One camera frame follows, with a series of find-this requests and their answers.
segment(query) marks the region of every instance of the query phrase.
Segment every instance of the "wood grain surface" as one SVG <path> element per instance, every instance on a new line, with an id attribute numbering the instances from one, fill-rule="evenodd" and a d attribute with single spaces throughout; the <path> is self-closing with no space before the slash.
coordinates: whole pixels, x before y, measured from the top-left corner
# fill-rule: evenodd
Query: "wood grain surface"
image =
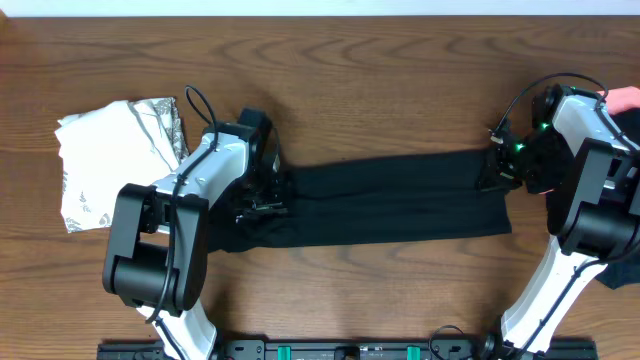
<path id="1" fill-rule="evenodd" d="M 578 71 L 640 84 L 635 17 L 10 19 L 0 32 L 0 358 L 91 359 L 153 329 L 102 288 L 108 230 L 67 234 L 53 131 L 114 100 L 175 96 L 191 149 L 203 90 L 223 119 L 266 110 L 287 158 L 321 164 L 487 145 L 529 81 Z M 576 82 L 579 86 L 588 84 Z M 513 116 L 529 126 L 530 99 Z M 513 234 L 214 253 L 202 299 L 227 333 L 420 338 L 481 333 L 546 247 L 541 197 L 507 197 Z M 559 327 L 603 359 L 640 358 L 640 286 L 591 283 Z"/>

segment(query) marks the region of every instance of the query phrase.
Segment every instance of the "black fabric strip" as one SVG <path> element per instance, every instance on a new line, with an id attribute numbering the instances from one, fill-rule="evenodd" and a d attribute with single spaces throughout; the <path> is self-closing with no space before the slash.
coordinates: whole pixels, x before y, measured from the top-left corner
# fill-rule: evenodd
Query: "black fabric strip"
<path id="1" fill-rule="evenodd" d="M 483 163 L 483 151 L 465 151 L 293 168 L 287 217 L 237 225 L 228 209 L 214 209 L 209 250 L 509 233 L 505 192 L 475 190 Z"/>

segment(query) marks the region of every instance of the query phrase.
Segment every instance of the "black cable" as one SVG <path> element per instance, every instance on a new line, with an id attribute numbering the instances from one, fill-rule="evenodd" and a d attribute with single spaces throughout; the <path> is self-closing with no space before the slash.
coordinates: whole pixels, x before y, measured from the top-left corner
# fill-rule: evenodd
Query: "black cable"
<path id="1" fill-rule="evenodd" d="M 167 325 L 164 324 L 164 321 L 162 321 L 162 319 L 156 320 L 156 326 L 160 329 L 160 331 L 162 331 L 162 333 L 164 334 L 164 337 L 169 342 L 169 345 L 173 347 L 173 349 L 178 354 L 178 357 L 180 357 L 180 360 L 186 360 L 184 357 L 184 354 L 182 354 L 181 349 L 178 347 L 178 344 L 176 344 L 173 337 L 171 337 L 171 333 L 169 332 L 169 329 L 167 329 Z"/>
<path id="2" fill-rule="evenodd" d="M 638 233 L 638 228 L 636 227 L 633 233 L 632 239 L 636 238 L 637 233 Z M 631 245 L 627 251 L 625 251 L 624 253 L 618 256 L 613 256 L 608 259 L 602 259 L 602 260 L 598 259 L 598 260 L 590 261 L 578 267 L 573 272 L 573 275 L 571 276 L 571 280 L 569 280 L 569 283 L 567 283 L 567 285 L 564 287 L 564 289 L 560 293 L 560 296 L 558 296 L 556 301 L 553 303 L 553 306 L 551 306 L 551 309 L 549 309 L 549 312 L 547 313 L 547 315 L 542 320 L 540 320 L 540 324 L 536 328 L 536 331 L 534 331 L 531 337 L 529 337 L 529 339 L 527 340 L 525 345 L 522 347 L 522 349 L 520 349 L 520 351 L 516 353 L 516 356 L 514 357 L 514 359 L 520 360 L 522 356 L 527 352 L 531 344 L 533 344 L 533 342 L 538 337 L 538 335 L 540 335 L 540 332 L 542 332 L 542 329 L 544 329 L 544 327 L 547 325 L 547 323 L 549 322 L 553 314 L 556 312 L 558 307 L 560 307 L 560 304 L 562 303 L 564 298 L 567 296 L 567 294 L 571 290 L 571 287 L 576 283 L 576 281 L 578 281 L 578 279 L 586 269 L 595 265 L 613 264 L 613 263 L 624 261 L 629 257 L 631 257 L 638 250 L 638 248 L 640 248 L 640 241 L 637 241 L 635 244 Z"/>
<path id="3" fill-rule="evenodd" d="M 615 140 L 618 140 L 620 143 L 625 145 L 627 149 L 629 149 L 629 152 L 637 152 L 636 147 L 633 146 L 627 139 L 625 139 L 626 134 L 624 133 L 624 131 L 618 132 L 618 130 L 613 127 L 613 124 L 611 124 L 611 122 L 604 116 L 604 112 L 602 111 L 602 109 L 596 109 L 596 115 L 598 115 L 598 119 L 600 119 L 600 122 L 604 124 L 607 130 L 609 130 L 612 134 L 617 133 L 617 135 L 615 135 L 614 137 Z"/>
<path id="4" fill-rule="evenodd" d="M 527 92 L 529 92 L 529 90 L 531 90 L 533 87 L 535 87 L 536 85 L 540 84 L 543 81 L 552 79 L 552 78 L 556 78 L 556 77 L 575 77 L 575 78 L 579 78 L 579 79 L 583 79 L 583 80 L 587 80 L 589 82 L 592 82 L 596 85 L 598 85 L 599 87 L 602 88 L 602 90 L 604 91 L 604 94 L 598 98 L 598 100 L 596 101 L 596 105 L 595 105 L 595 109 L 599 109 L 600 105 L 602 104 L 603 101 L 605 101 L 605 99 L 607 98 L 607 96 L 609 95 L 609 88 L 606 87 L 603 83 L 601 83 L 600 81 L 587 76 L 587 75 L 582 75 L 582 74 L 578 74 L 578 73 L 572 73 L 572 72 L 561 72 L 561 73 L 555 73 L 555 74 L 550 74 L 547 76 L 543 76 L 540 79 L 530 83 L 529 85 L 527 85 L 526 88 L 524 88 L 520 94 L 518 94 L 518 96 L 516 96 L 513 101 L 511 101 L 511 105 L 509 105 L 509 107 L 507 108 L 507 111 L 504 112 L 504 115 L 502 115 L 502 118 L 500 119 L 500 122 L 498 123 L 498 126 L 496 127 L 496 129 L 494 130 L 494 133 L 498 132 L 498 130 L 500 130 L 502 128 L 502 126 L 504 126 L 505 122 L 507 121 L 507 117 L 509 116 L 509 114 L 511 114 L 511 110 L 513 110 L 513 107 L 518 103 L 518 101 L 520 100 L 520 98 L 522 96 L 524 96 Z"/>
<path id="5" fill-rule="evenodd" d="M 195 91 L 196 94 L 198 94 L 198 96 L 200 97 L 200 100 L 202 100 L 202 102 L 205 104 L 205 106 L 209 110 L 209 114 L 211 115 L 211 120 L 207 119 L 207 117 L 205 117 L 200 112 L 200 110 L 198 110 L 198 108 L 193 104 L 193 102 L 191 101 L 191 97 L 189 96 L 189 90 L 193 90 Z M 171 273 L 173 272 L 173 264 L 175 262 L 175 256 L 176 256 L 175 254 L 176 223 L 178 222 L 177 202 L 178 202 L 178 194 L 179 194 L 180 187 L 184 184 L 184 181 L 187 179 L 187 175 L 189 175 L 191 170 L 193 170 L 193 168 L 195 168 L 200 163 L 200 161 L 202 161 L 202 159 L 204 159 L 207 155 L 213 152 L 214 149 L 216 148 L 216 145 L 218 144 L 218 136 L 219 136 L 218 124 L 216 121 L 216 117 L 213 113 L 213 109 L 211 108 L 211 105 L 209 105 L 209 100 L 207 100 L 207 98 L 198 89 L 196 89 L 191 85 L 185 86 L 184 93 L 185 93 L 185 96 L 187 97 L 187 100 L 189 101 L 189 104 L 191 104 L 193 109 L 198 113 L 198 115 L 200 115 L 202 120 L 204 120 L 210 126 L 213 126 L 214 135 L 213 135 L 213 141 L 209 144 L 209 147 L 202 153 L 202 155 L 198 156 L 189 166 L 187 166 L 186 169 L 184 169 L 184 171 L 182 171 L 182 173 L 176 175 L 176 184 L 173 186 L 171 200 L 169 200 L 170 201 L 169 203 L 170 218 L 169 218 L 169 250 L 167 251 L 167 272 L 164 276 L 164 283 L 162 285 L 162 291 L 160 292 L 160 298 L 158 299 L 158 304 L 156 305 L 156 308 L 153 310 L 153 313 L 151 314 L 151 316 L 149 316 L 149 318 L 147 319 L 146 321 L 147 324 L 150 324 L 157 319 L 158 314 L 160 314 L 160 311 L 164 306 L 167 293 L 169 292 L 169 285 L 171 283 Z"/>
<path id="6" fill-rule="evenodd" d="M 462 330 L 460 330 L 459 327 L 455 326 L 455 325 L 445 325 L 445 326 L 441 326 L 439 327 L 436 331 L 433 332 L 433 334 L 431 334 L 431 337 L 429 338 L 429 360 L 433 360 L 433 355 L 435 355 L 439 360 L 444 360 L 442 358 L 442 356 L 438 355 L 437 352 L 433 351 L 433 346 L 432 342 L 433 342 L 433 338 L 438 335 L 438 333 L 440 333 L 440 331 L 445 330 L 445 329 L 454 329 L 454 330 L 458 330 L 458 332 L 462 335 L 464 335 L 464 332 Z"/>
<path id="7" fill-rule="evenodd" d="M 211 115 L 211 120 L 209 120 L 206 116 L 204 116 L 204 114 L 200 112 L 200 109 L 198 109 L 198 107 L 193 103 L 193 101 L 191 101 L 191 96 L 189 96 L 189 90 L 193 90 L 196 94 L 198 94 L 198 96 L 200 97 L 200 100 L 204 102 L 204 105 L 207 107 L 207 110 L 209 110 L 209 115 Z M 189 102 L 189 105 L 191 105 L 193 110 L 195 110 L 198 113 L 198 115 L 200 115 L 202 120 L 204 120 L 209 125 L 213 124 L 215 126 L 216 117 L 213 114 L 213 109 L 211 108 L 211 105 L 209 105 L 209 101 L 207 101 L 207 98 L 200 92 L 200 90 L 198 90 L 194 86 L 187 85 L 184 87 L 184 95 L 187 97 L 187 101 Z"/>

